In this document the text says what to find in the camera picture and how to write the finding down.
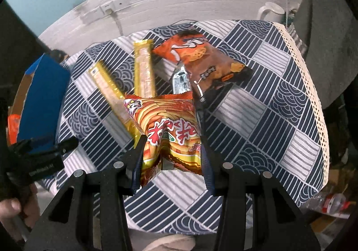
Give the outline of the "person's left hand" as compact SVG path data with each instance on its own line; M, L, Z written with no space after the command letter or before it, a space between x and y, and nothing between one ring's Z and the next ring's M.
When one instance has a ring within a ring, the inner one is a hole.
M21 206L18 198L1 201L1 224L15 241L23 239L14 222L15 217L24 215L24 224L32 229L41 216L37 198L38 189L35 184L31 184L29 188L31 195L24 207Z

